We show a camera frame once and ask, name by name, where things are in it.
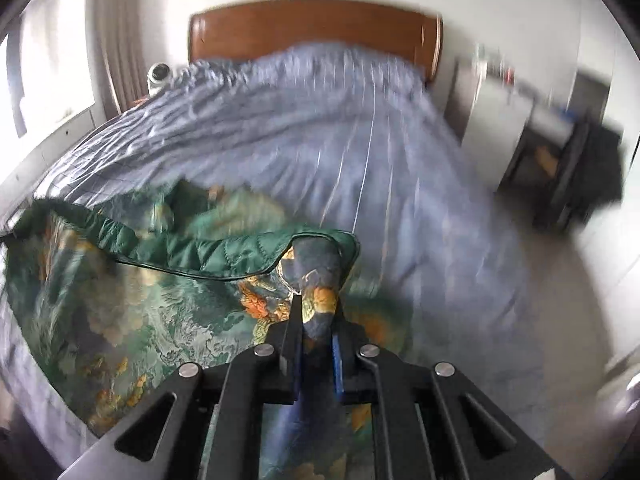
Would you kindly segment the green landscape print padded jacket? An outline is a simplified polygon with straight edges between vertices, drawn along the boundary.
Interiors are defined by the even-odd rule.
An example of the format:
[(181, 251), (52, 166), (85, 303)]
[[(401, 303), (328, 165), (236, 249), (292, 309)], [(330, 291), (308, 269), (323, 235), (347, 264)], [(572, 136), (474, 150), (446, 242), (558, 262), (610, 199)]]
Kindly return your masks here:
[(241, 186), (188, 181), (96, 206), (42, 198), (1, 240), (1, 375), (66, 467), (186, 362), (212, 367), (262, 344), (302, 303), (303, 395), (268, 408), (266, 479), (369, 479), (371, 411), (331, 380), (337, 311), (399, 348), (404, 317), (352, 234), (307, 226)]

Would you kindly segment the dark wooden chair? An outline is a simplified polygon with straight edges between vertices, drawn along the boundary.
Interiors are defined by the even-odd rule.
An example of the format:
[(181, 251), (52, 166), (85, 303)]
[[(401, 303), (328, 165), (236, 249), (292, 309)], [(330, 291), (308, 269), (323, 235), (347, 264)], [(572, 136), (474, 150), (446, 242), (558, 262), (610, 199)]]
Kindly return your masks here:
[(567, 231), (573, 217), (572, 186), (585, 147), (585, 133), (571, 133), (559, 148), (541, 133), (528, 127), (523, 130), (502, 184), (533, 189), (537, 230)]

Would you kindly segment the black jacket on chair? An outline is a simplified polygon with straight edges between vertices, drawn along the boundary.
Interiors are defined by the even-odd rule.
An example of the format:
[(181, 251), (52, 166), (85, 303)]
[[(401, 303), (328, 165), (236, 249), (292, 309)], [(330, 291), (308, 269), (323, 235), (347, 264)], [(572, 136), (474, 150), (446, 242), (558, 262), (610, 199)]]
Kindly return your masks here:
[(565, 144), (553, 193), (563, 226), (587, 223), (602, 207), (623, 198), (620, 135), (588, 119), (580, 120)]

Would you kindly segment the blue plaid bed duvet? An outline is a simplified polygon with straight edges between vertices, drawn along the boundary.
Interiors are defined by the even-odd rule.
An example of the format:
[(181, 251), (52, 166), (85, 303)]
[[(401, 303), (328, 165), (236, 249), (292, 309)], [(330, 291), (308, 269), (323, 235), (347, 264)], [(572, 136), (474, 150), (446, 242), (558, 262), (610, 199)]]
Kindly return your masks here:
[(198, 61), (64, 154), (32, 202), (92, 207), (180, 180), (246, 186), (300, 223), (352, 234), (406, 322), (399, 348), (378, 344), (459, 365), (544, 440), (518, 239), (411, 65), (339, 44)]

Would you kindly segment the white window sill cabinet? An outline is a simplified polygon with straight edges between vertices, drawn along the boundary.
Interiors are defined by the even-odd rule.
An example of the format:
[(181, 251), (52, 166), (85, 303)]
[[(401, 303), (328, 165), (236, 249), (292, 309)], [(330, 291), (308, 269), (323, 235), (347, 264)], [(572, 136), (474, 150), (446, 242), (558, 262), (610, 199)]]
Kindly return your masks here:
[(1, 223), (6, 223), (55, 162), (105, 121), (103, 107), (93, 104), (51, 133), (27, 133), (12, 148), (2, 148)]

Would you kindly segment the white desk with drawer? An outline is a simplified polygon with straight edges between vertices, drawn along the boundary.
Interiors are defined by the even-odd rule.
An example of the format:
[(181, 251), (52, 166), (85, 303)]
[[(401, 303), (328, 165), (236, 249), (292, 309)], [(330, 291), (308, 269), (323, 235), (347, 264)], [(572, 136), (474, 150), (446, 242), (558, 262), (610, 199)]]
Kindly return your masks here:
[(493, 191), (515, 164), (524, 133), (531, 131), (562, 148), (574, 128), (562, 110), (526, 96), (499, 78), (484, 76), (462, 60), (456, 62), (445, 118), (462, 151)]

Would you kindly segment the brown wooden headboard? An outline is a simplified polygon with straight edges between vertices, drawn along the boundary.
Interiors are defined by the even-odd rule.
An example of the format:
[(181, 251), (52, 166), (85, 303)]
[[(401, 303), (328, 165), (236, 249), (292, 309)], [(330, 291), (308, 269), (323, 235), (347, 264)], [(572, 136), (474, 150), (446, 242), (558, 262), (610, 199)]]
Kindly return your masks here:
[(403, 58), (431, 84), (444, 23), (436, 14), (364, 0), (255, 0), (190, 17), (188, 61), (254, 60), (302, 42), (341, 42)]

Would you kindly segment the beige window curtain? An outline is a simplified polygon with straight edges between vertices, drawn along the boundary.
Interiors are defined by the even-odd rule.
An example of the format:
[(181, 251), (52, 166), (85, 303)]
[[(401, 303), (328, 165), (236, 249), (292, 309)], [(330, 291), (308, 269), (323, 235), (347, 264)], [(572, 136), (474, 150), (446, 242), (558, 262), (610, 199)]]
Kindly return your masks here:
[(94, 95), (111, 119), (146, 92), (139, 0), (87, 0), (86, 17)]

